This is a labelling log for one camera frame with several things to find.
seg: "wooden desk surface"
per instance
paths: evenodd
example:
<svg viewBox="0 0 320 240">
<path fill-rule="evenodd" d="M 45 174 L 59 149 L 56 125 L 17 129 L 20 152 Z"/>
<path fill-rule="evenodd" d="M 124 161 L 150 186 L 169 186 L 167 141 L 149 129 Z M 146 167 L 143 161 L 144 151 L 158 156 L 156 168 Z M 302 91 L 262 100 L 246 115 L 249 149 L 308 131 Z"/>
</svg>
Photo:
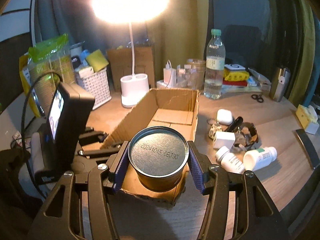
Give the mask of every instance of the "wooden desk surface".
<svg viewBox="0 0 320 240">
<path fill-rule="evenodd" d="M 301 128 L 294 114 L 296 108 L 285 99 L 276 103 L 266 96 L 263 96 L 265 102 L 260 104 L 251 99 L 250 95 L 239 94 L 219 100 L 210 100 L 201 95 L 195 144 L 199 152 L 207 154 L 215 162 L 212 140 L 208 138 L 210 127 L 206 121 L 214 118 L 220 108 L 230 110 L 234 117 L 242 116 L 245 122 L 254 123 L 262 146 L 274 146 L 278 152 L 276 161 L 255 174 L 277 208 L 282 210 L 313 172 L 294 134 L 296 129 Z M 110 102 L 92 112 L 88 125 L 96 130 L 111 132 L 128 112 L 129 109 L 121 106 L 121 95 L 113 93 Z M 320 153 L 320 136 L 310 138 Z M 121 239 L 195 239 L 204 217 L 207 199 L 207 196 L 200 195 L 196 190 L 189 174 L 186 191 L 171 210 L 156 207 L 122 192 L 111 196 L 110 203 Z M 235 195 L 231 192 L 225 239 L 232 237 L 234 205 Z"/>
</svg>

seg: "blue gripper pad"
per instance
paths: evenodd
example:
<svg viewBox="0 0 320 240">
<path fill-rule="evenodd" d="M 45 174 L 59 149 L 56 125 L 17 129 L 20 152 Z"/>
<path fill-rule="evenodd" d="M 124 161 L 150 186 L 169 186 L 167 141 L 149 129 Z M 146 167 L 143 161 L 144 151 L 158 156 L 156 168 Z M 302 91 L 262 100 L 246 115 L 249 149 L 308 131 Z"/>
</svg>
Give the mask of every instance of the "blue gripper pad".
<svg viewBox="0 0 320 240">
<path fill-rule="evenodd" d="M 198 161 L 196 160 L 195 154 L 192 151 L 191 147 L 189 147 L 189 158 L 188 158 L 189 169 L 193 178 L 193 182 L 195 183 L 196 189 L 200 191 L 201 194 L 204 193 L 204 184 L 203 184 L 203 173 L 199 166 Z"/>
<path fill-rule="evenodd" d="M 128 147 L 129 147 L 129 144 L 127 145 L 126 149 L 124 150 L 122 158 L 119 161 L 119 165 L 118 165 L 116 172 L 115 172 L 115 182 L 112 187 L 112 191 L 114 194 L 117 193 L 121 189 L 125 174 L 127 173 L 127 169 L 128 169 L 128 165 L 129 165 Z"/>
</svg>

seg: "lamp head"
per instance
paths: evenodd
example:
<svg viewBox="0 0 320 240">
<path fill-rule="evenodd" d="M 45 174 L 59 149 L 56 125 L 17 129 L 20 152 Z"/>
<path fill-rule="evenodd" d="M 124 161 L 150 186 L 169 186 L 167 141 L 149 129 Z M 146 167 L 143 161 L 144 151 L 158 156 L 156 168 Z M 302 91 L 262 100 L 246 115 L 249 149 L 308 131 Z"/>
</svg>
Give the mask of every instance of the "lamp head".
<svg viewBox="0 0 320 240">
<path fill-rule="evenodd" d="M 165 10 L 169 0 L 93 0 L 95 15 L 110 23 L 143 22 Z"/>
</svg>

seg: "lit screen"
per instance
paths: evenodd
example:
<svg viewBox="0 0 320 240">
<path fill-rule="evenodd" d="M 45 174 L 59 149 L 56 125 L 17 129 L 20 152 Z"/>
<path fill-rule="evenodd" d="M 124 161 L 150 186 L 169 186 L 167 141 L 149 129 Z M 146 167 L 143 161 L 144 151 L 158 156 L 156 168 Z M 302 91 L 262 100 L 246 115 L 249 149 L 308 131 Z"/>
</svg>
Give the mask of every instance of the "lit screen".
<svg viewBox="0 0 320 240">
<path fill-rule="evenodd" d="M 51 111 L 49 113 L 49 123 L 50 123 L 52 137 L 54 140 L 56 138 L 58 123 L 59 123 L 59 118 L 62 112 L 63 103 L 64 103 L 63 97 L 60 94 L 59 90 L 57 90 L 57 93 L 55 94 L 53 99 Z"/>
</svg>

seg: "screw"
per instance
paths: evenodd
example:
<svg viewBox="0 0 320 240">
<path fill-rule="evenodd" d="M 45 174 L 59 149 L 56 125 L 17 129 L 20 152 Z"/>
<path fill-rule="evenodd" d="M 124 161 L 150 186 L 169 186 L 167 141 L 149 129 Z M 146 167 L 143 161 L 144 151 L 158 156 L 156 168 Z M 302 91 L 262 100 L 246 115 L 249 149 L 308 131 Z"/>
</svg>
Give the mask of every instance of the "screw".
<svg viewBox="0 0 320 240">
<path fill-rule="evenodd" d="M 72 176 L 73 172 L 72 171 L 66 171 L 63 175 L 66 176 Z"/>
<path fill-rule="evenodd" d="M 106 165 L 105 163 L 101 163 L 98 165 L 99 170 L 105 170 L 106 168 L 108 168 L 108 165 Z"/>
<path fill-rule="evenodd" d="M 211 164 L 210 165 L 210 169 L 213 170 L 213 171 L 217 171 L 218 169 L 220 169 L 220 166 L 217 165 L 217 164 Z"/>
<path fill-rule="evenodd" d="M 254 176 L 254 173 L 252 171 L 246 171 L 244 174 L 249 178 L 252 178 Z"/>
</svg>

